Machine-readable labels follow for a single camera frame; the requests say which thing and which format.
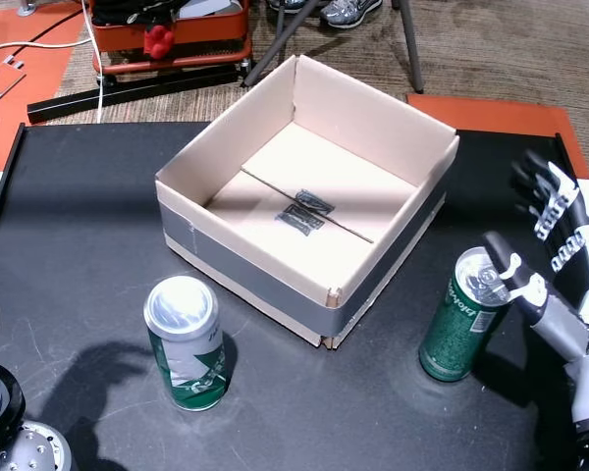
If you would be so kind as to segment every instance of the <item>cart wheel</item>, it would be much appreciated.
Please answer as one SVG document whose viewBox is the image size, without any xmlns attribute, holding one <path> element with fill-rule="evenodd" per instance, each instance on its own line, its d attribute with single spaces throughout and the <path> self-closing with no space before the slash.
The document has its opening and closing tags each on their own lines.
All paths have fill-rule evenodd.
<svg viewBox="0 0 589 471">
<path fill-rule="evenodd" d="M 251 60 L 250 57 L 247 57 L 247 58 L 241 60 L 240 73 L 241 73 L 243 79 L 246 78 L 246 76 L 248 76 L 248 74 L 251 72 L 252 68 L 253 68 L 253 61 Z"/>
<path fill-rule="evenodd" d="M 116 76 L 112 76 L 111 74 L 105 74 L 102 76 L 102 86 L 114 86 L 118 83 L 118 79 Z M 100 78 L 96 76 L 96 84 L 100 86 Z"/>
</svg>

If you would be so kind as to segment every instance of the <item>black table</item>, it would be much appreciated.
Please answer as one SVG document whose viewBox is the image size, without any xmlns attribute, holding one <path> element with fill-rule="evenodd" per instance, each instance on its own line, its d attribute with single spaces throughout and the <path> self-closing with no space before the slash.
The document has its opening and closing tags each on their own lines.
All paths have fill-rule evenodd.
<svg viewBox="0 0 589 471">
<path fill-rule="evenodd" d="M 463 131 L 448 203 L 337 351 L 315 349 L 169 250 L 154 173 L 202 124 L 28 129 L 0 215 L 0 363 L 27 416 L 56 427 L 81 470 L 566 469 L 568 390 L 512 309 L 476 372 L 431 380 L 416 349 L 460 253 L 486 229 L 547 267 L 512 212 L 511 156 L 557 160 L 554 139 Z M 142 304 L 160 280 L 214 287 L 231 387 L 215 408 L 172 405 Z"/>
</svg>

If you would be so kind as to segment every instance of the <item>white cable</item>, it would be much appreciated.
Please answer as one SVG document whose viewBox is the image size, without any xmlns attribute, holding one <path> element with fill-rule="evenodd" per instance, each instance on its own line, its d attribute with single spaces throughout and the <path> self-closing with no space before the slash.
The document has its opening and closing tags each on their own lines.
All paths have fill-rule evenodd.
<svg viewBox="0 0 589 471">
<path fill-rule="evenodd" d="M 100 58 L 100 50 L 98 49 L 98 44 L 96 44 L 96 38 L 94 37 L 94 31 L 91 29 L 91 22 L 89 21 L 89 14 L 87 13 L 87 7 L 85 7 L 85 0 L 80 0 L 82 4 L 82 14 L 85 18 L 85 26 L 87 26 L 87 32 L 89 33 L 89 38 L 91 39 L 91 45 L 94 48 L 94 54 L 96 55 L 96 60 L 98 61 L 98 70 L 100 71 L 98 74 L 98 83 L 100 87 L 100 93 L 98 94 L 98 111 L 96 113 L 96 123 L 100 124 L 102 121 L 102 60 Z"/>
<path fill-rule="evenodd" d="M 43 49 L 63 49 L 65 47 L 81 46 L 82 44 L 86 44 L 89 41 L 91 41 L 91 39 L 84 39 L 83 41 L 71 42 L 69 44 L 42 44 L 40 42 L 16 41 L 5 42 L 4 44 L 0 44 L 0 49 L 13 46 L 41 47 Z"/>
</svg>

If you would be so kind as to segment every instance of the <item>cardboard box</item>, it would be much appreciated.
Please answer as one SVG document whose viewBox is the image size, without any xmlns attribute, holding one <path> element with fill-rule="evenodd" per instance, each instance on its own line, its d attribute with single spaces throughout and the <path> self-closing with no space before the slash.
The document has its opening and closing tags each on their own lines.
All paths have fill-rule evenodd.
<svg viewBox="0 0 589 471">
<path fill-rule="evenodd" d="M 157 174 L 168 245 L 336 348 L 443 204 L 455 130 L 291 57 Z"/>
</svg>

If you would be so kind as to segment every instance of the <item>green can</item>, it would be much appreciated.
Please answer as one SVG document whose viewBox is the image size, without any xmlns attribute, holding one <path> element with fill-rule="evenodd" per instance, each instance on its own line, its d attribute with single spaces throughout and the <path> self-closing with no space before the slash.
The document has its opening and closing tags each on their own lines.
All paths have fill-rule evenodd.
<svg viewBox="0 0 589 471">
<path fill-rule="evenodd" d="M 509 292 L 486 249 L 465 251 L 419 348 L 423 369 L 440 381 L 464 378 L 508 307 Z"/>
<path fill-rule="evenodd" d="M 146 299 L 144 321 L 173 401 L 195 411 L 216 405 L 227 381 L 223 333 L 212 290 L 192 277 L 164 280 Z"/>
</svg>

